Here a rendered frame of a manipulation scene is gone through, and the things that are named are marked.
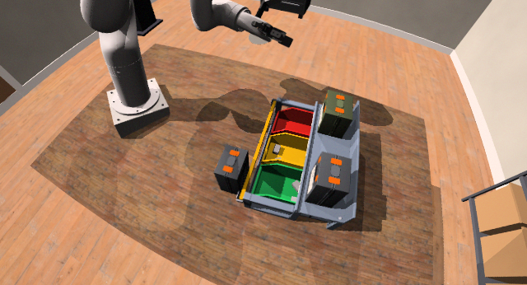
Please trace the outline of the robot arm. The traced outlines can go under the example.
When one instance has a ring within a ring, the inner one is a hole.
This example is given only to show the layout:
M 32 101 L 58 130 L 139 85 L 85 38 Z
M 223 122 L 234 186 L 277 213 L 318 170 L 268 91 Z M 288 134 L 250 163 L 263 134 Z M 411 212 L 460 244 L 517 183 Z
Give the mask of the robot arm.
M 225 26 L 237 32 L 239 15 L 249 9 L 230 0 L 190 0 L 190 8 L 198 30 Z M 117 91 L 111 101 L 114 110 L 122 115 L 149 111 L 160 93 L 147 83 L 133 0 L 81 0 L 81 12 L 88 26 L 99 31 L 101 51 Z

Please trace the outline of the green bin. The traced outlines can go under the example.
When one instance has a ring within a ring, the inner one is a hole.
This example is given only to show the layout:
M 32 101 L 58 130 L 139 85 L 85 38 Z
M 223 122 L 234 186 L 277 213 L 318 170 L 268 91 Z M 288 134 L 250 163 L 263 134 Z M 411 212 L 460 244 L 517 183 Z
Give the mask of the green bin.
M 301 182 L 302 171 L 278 163 L 260 165 L 251 193 L 296 205 L 296 202 L 291 201 L 291 197 L 297 197 L 298 192 L 292 187 L 291 183 L 296 180 Z

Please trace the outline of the red open bin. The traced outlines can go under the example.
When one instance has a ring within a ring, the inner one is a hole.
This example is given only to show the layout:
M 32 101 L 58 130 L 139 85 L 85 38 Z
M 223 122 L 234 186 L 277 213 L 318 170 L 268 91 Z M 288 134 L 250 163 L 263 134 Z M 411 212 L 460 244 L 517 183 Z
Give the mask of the red open bin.
M 270 136 L 280 133 L 290 133 L 309 138 L 313 114 L 313 112 L 293 107 L 278 111 Z

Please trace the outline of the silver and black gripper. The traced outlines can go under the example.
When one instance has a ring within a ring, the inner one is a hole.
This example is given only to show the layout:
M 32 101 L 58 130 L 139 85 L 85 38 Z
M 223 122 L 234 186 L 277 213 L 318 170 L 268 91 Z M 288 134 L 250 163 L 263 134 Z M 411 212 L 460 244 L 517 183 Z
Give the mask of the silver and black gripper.
M 287 36 L 285 31 L 279 30 L 278 28 L 271 26 L 266 21 L 250 14 L 251 11 L 249 9 L 245 9 L 241 12 L 236 22 L 236 29 L 238 31 L 242 32 L 246 30 L 250 34 L 256 35 L 268 42 L 271 42 L 272 38 L 279 44 L 290 48 L 293 38 Z

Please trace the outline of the yellow open bin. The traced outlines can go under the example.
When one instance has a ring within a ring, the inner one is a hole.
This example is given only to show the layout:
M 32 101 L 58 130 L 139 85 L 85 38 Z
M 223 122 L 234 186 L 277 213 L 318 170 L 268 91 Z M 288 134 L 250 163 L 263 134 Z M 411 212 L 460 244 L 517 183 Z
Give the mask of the yellow open bin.
M 261 165 L 281 164 L 303 170 L 308 138 L 290 133 L 280 133 L 269 136 Z M 273 154 L 275 144 L 280 145 L 278 155 Z M 282 159 L 275 159 L 281 157 Z

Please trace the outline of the grey metal shelf rack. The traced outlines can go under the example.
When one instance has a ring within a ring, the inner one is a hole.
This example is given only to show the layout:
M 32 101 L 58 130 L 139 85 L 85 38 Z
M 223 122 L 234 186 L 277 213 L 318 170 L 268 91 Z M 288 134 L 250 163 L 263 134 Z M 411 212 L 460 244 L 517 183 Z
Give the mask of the grey metal shelf rack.
M 292 221 L 295 221 L 299 216 L 303 216 L 327 222 L 326 229 L 329 230 L 334 230 L 337 227 L 340 227 L 343 224 L 350 222 L 352 219 L 356 218 L 360 148 L 360 101 L 358 100 L 353 108 L 353 121 L 349 125 L 342 139 L 325 135 L 322 133 L 317 133 L 320 109 L 322 107 L 321 104 L 318 104 L 318 101 L 316 101 L 315 106 L 313 106 L 278 97 L 277 99 L 272 98 L 271 106 L 273 105 L 273 101 L 276 101 L 275 113 L 268 131 L 268 135 L 263 145 L 263 150 L 261 152 L 259 162 L 250 185 L 250 189 L 248 192 L 245 192 L 243 200 L 239 199 L 240 192 L 238 192 L 236 196 L 236 202 L 244 202 L 244 206 L 246 208 L 251 208 L 262 213 L 271 214 L 273 216 L 286 218 Z M 296 205 L 283 203 L 277 200 L 268 199 L 251 193 L 254 187 L 255 179 L 259 172 L 259 168 L 264 156 L 264 151 L 267 146 L 269 136 L 273 129 L 273 124 L 276 119 L 277 112 L 282 109 L 282 105 L 287 107 L 298 108 L 301 110 L 308 110 L 309 112 L 314 113 L 310 130 L 310 139 L 305 155 L 305 163 L 296 199 Z M 315 163 L 317 162 L 321 152 L 329 152 L 332 154 L 339 155 L 341 157 L 347 157 L 352 159 L 349 194 L 343 199 L 341 199 L 338 203 L 336 203 L 332 208 L 327 208 L 324 206 L 319 206 L 313 203 L 305 202 L 305 195 L 307 191 L 310 172 L 312 171 Z

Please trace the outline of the orange bar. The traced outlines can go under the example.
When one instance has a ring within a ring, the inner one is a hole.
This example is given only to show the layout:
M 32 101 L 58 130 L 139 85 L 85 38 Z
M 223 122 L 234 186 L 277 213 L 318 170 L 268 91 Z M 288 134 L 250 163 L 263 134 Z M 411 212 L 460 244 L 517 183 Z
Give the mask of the orange bar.
M 239 198 L 240 200 L 243 200 L 243 196 L 244 196 L 244 194 L 245 194 L 245 192 L 246 192 L 246 190 L 247 190 L 248 184 L 249 184 L 249 182 L 250 182 L 250 177 L 251 177 L 251 175 L 252 175 L 252 172 L 253 172 L 253 169 L 254 169 L 255 163 L 256 163 L 256 161 L 257 161 L 257 158 L 258 158 L 258 155 L 259 155 L 259 151 L 260 151 L 260 148 L 261 148 L 261 146 L 262 146 L 262 143 L 263 143 L 263 140 L 264 140 L 265 134 L 266 134 L 266 132 L 267 132 L 268 125 L 269 125 L 270 119 L 271 119 L 271 117 L 272 117 L 272 114 L 273 114 L 273 110 L 274 110 L 274 108 L 275 108 L 275 105 L 276 105 L 276 101 L 273 101 L 273 105 L 272 105 L 271 110 L 270 110 L 270 112 L 269 112 L 269 115 L 268 115 L 268 118 L 267 118 L 266 124 L 265 124 L 265 126 L 264 126 L 264 129 L 263 129 L 263 132 L 262 132 L 261 138 L 260 138 L 260 140 L 259 140 L 259 144 L 258 144 L 257 149 L 256 149 L 256 152 L 255 152 L 255 154 L 254 154 L 254 158 L 253 158 L 253 160 L 252 160 L 252 163 L 251 163 L 251 166 L 250 166 L 250 170 L 249 170 L 249 172 L 248 172 L 248 175 L 247 175 L 246 180 L 245 180 L 245 184 L 244 184 L 243 189 L 242 189 L 242 191 L 241 191 L 240 198 Z

